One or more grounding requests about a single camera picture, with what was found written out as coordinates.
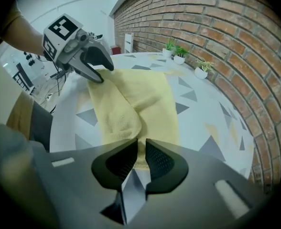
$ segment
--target towel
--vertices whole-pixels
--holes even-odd
[[[149,70],[99,70],[102,84],[88,81],[102,143],[138,138],[135,168],[148,169],[146,138],[179,144],[172,90],[164,73]]]

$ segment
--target potted plant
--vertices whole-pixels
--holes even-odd
[[[198,67],[195,69],[195,76],[199,79],[206,78],[208,71],[212,71],[212,67],[214,66],[213,62],[205,61],[203,58],[198,58],[196,63]]]
[[[184,56],[188,54],[188,51],[186,51],[184,48],[180,46],[175,47],[175,57],[173,58],[173,61],[177,64],[183,64],[185,62]]]
[[[163,55],[166,58],[170,58],[173,53],[174,46],[174,38],[169,38],[167,43],[165,44],[165,48],[163,48]]]

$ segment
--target white pot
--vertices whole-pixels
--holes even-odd
[[[182,57],[179,57],[178,55],[176,55],[174,58],[173,58],[173,61],[177,64],[184,64],[185,62],[185,58],[182,58]]]
[[[171,55],[172,55],[172,50],[167,50],[165,48],[163,48],[163,56],[166,57],[166,58],[171,58]]]
[[[207,72],[201,70],[199,67],[195,69],[195,76],[199,79],[205,79],[207,77]]]

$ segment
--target white table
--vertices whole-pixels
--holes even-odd
[[[181,146],[214,156],[249,177],[253,137],[233,104],[208,80],[199,80],[188,65],[177,65],[161,53],[111,56],[115,68],[173,72],[166,78],[173,90]],[[56,106],[50,152],[101,145],[99,123],[86,79],[71,73]]]

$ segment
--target small succulent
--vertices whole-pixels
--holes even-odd
[[[165,44],[166,50],[172,50],[174,47],[174,38],[169,38],[167,43]]]
[[[198,67],[204,72],[212,71],[212,67],[214,66],[213,62],[205,61],[203,58],[197,58],[196,63]]]
[[[176,46],[175,46],[175,52],[174,52],[174,53],[175,53],[175,55],[178,55],[179,57],[184,58],[184,56],[185,56],[186,54],[188,54],[188,51],[186,51],[184,48],[182,48],[182,47],[176,45]]]

